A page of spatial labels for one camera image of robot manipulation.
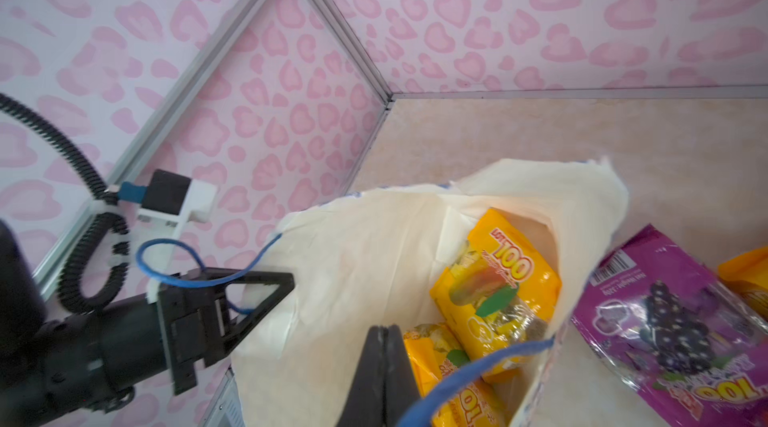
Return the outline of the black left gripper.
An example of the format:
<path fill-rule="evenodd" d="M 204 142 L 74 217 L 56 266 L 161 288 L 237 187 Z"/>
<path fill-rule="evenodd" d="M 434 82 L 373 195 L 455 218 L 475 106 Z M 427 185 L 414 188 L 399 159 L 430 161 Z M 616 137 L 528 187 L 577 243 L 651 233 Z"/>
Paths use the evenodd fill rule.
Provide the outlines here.
<path fill-rule="evenodd" d="M 234 285 L 244 287 L 242 298 L 229 305 L 222 286 L 159 290 L 160 332 L 175 395 L 197 386 L 198 361 L 210 367 L 231 351 L 283 351 L 286 347 L 296 321 L 294 275 L 251 271 Z"/>

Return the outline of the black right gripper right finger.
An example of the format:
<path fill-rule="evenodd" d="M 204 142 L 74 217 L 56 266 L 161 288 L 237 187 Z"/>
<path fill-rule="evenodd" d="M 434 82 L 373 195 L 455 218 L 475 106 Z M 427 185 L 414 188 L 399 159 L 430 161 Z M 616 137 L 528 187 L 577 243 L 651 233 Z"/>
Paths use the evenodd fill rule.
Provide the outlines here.
<path fill-rule="evenodd" d="M 384 341 L 383 425 L 396 426 L 420 399 L 403 333 L 391 325 L 386 328 Z"/>

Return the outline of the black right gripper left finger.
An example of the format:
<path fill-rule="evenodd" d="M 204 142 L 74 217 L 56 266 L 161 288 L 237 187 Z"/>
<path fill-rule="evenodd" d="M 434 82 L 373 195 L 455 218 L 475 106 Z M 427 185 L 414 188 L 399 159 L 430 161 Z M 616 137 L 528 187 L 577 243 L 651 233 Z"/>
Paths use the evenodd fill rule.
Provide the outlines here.
<path fill-rule="evenodd" d="M 387 327 L 369 329 L 337 422 L 338 427 L 382 427 L 386 424 L 388 334 Z"/>

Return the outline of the blue checkered paper bag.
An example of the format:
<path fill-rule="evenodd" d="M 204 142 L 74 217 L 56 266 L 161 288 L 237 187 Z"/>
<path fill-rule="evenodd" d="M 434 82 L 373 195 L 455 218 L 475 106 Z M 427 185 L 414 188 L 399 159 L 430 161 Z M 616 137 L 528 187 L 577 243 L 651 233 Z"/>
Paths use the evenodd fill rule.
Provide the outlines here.
<path fill-rule="evenodd" d="M 333 426 L 373 326 L 433 323 L 429 291 L 488 209 L 551 233 L 562 289 L 545 338 L 559 342 L 623 222 L 628 189 L 606 159 L 502 159 L 449 185 L 376 188 L 287 215 L 260 260 L 294 290 L 231 361 L 248 426 Z"/>

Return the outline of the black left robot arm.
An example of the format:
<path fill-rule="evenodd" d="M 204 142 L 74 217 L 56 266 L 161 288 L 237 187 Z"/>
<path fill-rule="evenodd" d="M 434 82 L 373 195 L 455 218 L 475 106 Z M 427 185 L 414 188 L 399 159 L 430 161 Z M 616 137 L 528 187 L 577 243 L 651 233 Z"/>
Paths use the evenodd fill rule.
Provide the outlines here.
<path fill-rule="evenodd" d="M 112 412 L 135 387 L 162 372 L 180 395 L 197 386 L 195 365 L 228 357 L 295 288 L 292 274 L 253 264 L 236 271 L 200 266 L 185 275 L 139 268 L 159 281 L 155 301 L 142 295 L 102 310 L 47 318 L 13 233 L 1 228 L 1 423 L 41 426 L 87 408 Z"/>

